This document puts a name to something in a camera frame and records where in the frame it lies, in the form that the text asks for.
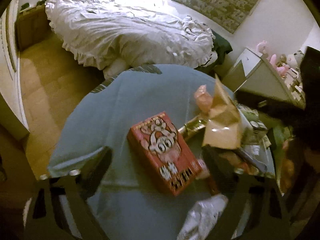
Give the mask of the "dark green bed sheet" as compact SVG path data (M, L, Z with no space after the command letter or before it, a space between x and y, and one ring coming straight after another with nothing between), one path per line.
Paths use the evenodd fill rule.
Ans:
M214 35L214 47L212 49L212 52L216 53L217 58L213 59L214 55L212 55L212 58L207 62L205 66L198 66L197 68L195 68L195 70L201 71L208 75L214 75L214 73L216 72L216 68L224 63L226 55L233 51L231 44L224 37L215 32L213 29L211 29L211 31Z

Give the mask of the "white ruffled duvet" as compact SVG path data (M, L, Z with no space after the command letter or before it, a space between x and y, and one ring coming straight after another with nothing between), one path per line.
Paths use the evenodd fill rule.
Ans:
M178 64L206 67L217 59L215 35L191 16L143 0L48 0L52 31L85 67Z

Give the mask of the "tan paper bag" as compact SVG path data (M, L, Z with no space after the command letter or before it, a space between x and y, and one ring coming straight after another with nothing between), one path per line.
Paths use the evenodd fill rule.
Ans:
M215 78L214 96L204 131L202 146L234 150L241 146L242 131L239 110Z

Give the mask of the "silver foil wrapper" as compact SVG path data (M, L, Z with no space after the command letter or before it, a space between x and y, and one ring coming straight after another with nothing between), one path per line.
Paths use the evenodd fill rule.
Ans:
M188 212L177 239L206 239L228 204L228 198L217 194L196 202Z

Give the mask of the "pink wrapper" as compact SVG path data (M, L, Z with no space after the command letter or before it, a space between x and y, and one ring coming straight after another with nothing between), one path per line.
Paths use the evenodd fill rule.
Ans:
M208 114L212 106L213 97L207 92L207 86L201 85L194 93L194 98L201 112Z

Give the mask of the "gold foil stick wrapper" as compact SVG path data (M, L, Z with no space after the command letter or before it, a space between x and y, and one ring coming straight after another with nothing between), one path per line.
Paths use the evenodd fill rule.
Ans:
M207 125L208 119L202 115L198 115L195 118L188 121L181 128L178 129L179 133L185 141L189 140Z

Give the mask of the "white bedside cabinet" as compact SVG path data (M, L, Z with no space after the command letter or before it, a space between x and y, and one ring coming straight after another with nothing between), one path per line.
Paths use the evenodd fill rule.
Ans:
M302 96L289 89L278 72L259 52L245 48L233 67L222 79L222 83L233 92L242 89L258 95L305 107Z

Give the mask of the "pink plush toys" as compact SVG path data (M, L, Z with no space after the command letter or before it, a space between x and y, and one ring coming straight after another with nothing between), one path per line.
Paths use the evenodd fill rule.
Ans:
M267 59L281 77L286 77L287 74L292 75L294 78L299 77L299 67L304 57L304 53L301 50L289 55L271 55L268 42L262 41L257 44L256 51L261 53Z

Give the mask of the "round blue table cloth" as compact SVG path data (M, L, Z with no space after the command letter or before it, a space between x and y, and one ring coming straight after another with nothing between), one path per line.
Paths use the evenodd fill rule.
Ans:
M112 163L89 206L110 239L176 239L187 212L209 197L204 181L179 196L159 192L127 139L130 128L162 111L176 128L198 113L200 85L219 80L189 67L156 65L122 72L91 91L68 117L48 165L54 177L82 168L107 146Z

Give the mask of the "red cartoon snack box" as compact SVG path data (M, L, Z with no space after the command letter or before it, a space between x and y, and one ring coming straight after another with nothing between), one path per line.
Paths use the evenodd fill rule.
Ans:
M165 112L133 125L127 139L159 191L178 196L202 171Z

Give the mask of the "wooden nightstand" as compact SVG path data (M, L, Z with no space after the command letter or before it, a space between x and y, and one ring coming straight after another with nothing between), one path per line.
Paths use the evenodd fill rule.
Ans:
M20 11L16 21L19 51L42 41L50 30L45 4Z

